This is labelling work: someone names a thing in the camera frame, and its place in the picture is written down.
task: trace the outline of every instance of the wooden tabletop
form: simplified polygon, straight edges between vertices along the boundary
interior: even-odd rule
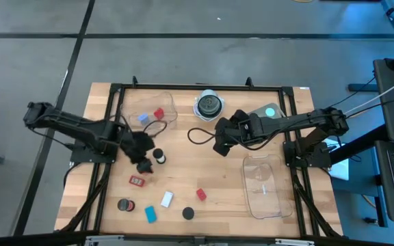
[[[104,117],[110,83],[93,83],[86,109],[85,118],[100,120]],[[307,87],[295,87],[294,98],[298,113],[312,111],[313,101]],[[193,114],[194,99],[201,93],[198,90],[148,90],[127,89],[125,105],[142,99],[157,96],[162,92],[171,93],[178,118],[174,128],[168,128],[155,138],[155,144],[161,148],[167,161],[163,165],[156,163],[150,151],[147,157],[153,162],[154,174],[141,176],[122,151],[118,152],[116,163],[112,165],[107,196],[101,222],[101,232],[116,234],[170,234],[170,235],[211,235],[211,236],[284,236],[298,237],[298,220],[291,186],[289,169],[284,166],[282,142],[284,135],[277,135],[266,147],[258,151],[249,151],[241,146],[231,149],[227,157],[212,150],[214,140],[203,145],[194,145],[187,139],[187,131],[192,127],[201,127],[213,132],[217,120],[204,122]],[[278,104],[276,92],[217,92],[225,102],[222,116],[229,118],[235,110],[253,111],[268,103]],[[290,112],[288,98],[285,104]],[[307,135],[312,129],[302,130]],[[202,133],[192,133],[195,141],[207,138]],[[274,176],[283,182],[288,202],[281,210],[292,210],[287,217],[255,219],[250,215],[244,195],[243,160],[247,156],[270,154],[280,159],[280,166],[273,170]],[[342,233],[337,206],[330,178],[322,170],[310,168],[309,176],[316,207],[326,221],[338,233]],[[66,188],[55,223],[55,229],[64,227],[86,200],[92,173],[92,164],[83,163],[68,176]],[[129,184],[131,175],[146,180],[140,188]],[[202,188],[207,199],[201,202],[196,190]],[[173,192],[169,208],[160,205],[166,191]],[[122,212],[117,203],[122,198],[135,202],[135,210]],[[154,206],[157,221],[148,223],[144,212],[147,206]],[[182,210],[190,206],[195,210],[195,217],[187,221]],[[307,207],[303,204],[306,229],[311,234],[311,225]],[[91,210],[89,228],[93,227],[96,204]]]

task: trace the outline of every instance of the white cable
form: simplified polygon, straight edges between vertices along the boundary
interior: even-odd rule
[[[353,110],[355,110],[355,109],[357,109],[357,108],[359,108],[359,107],[362,107],[362,106],[366,105],[367,103],[370,103],[371,101],[373,101],[373,100],[375,100],[375,99],[377,99],[377,98],[379,98],[379,97],[381,97],[381,96],[383,96],[383,95],[389,93],[389,92],[390,92],[391,90],[393,90],[393,89],[394,89],[394,86],[391,87],[390,89],[388,89],[387,91],[381,93],[380,95],[378,95],[378,96],[372,98],[371,100],[368,100],[367,102],[365,102],[365,103],[363,103],[363,104],[361,104],[361,105],[359,105],[359,106],[356,106],[355,108],[350,109],[349,111],[346,111],[344,114],[347,114],[347,113],[349,113],[349,112],[351,112],[351,111],[353,111]]]

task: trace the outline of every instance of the small red box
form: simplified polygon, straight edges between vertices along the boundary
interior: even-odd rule
[[[206,194],[205,194],[205,192],[202,189],[198,189],[197,190],[197,195],[198,195],[198,198],[200,198],[201,201],[206,199]]]
[[[131,183],[133,185],[137,185],[139,187],[142,187],[145,183],[145,180],[132,175],[132,176],[130,176],[129,183]]]
[[[161,120],[161,119],[163,118],[163,109],[162,109],[162,108],[158,108],[158,109],[154,112],[154,114],[155,114],[155,117],[156,117],[158,120]]]

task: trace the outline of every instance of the gray floor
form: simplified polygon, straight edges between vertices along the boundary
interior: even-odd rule
[[[80,30],[87,0],[0,0],[0,32]],[[380,3],[290,0],[97,0],[88,33],[394,33]],[[29,101],[54,103],[75,40],[0,40],[0,236],[10,233],[41,137],[22,124]],[[92,82],[308,86],[316,107],[349,95],[348,83],[372,78],[372,60],[394,56],[393,40],[115,39],[84,40],[64,110],[82,114]],[[375,94],[342,103],[349,109]],[[380,109],[350,120],[350,141],[382,123]],[[69,151],[53,144],[26,233],[51,232]],[[390,228],[359,195],[336,192],[343,230],[360,240],[394,243]]]

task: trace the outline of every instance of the black lid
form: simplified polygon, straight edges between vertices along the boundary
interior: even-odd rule
[[[123,198],[121,200],[118,201],[118,209],[121,211],[126,211],[129,207],[130,202]]]
[[[222,101],[214,95],[206,95],[200,98],[197,104],[198,112],[206,117],[217,116],[222,110]]]
[[[163,156],[163,151],[160,148],[153,150],[153,157],[159,159]]]
[[[190,220],[190,219],[194,218],[194,209],[192,209],[190,207],[186,207],[183,209],[182,215],[183,215],[183,218]]]

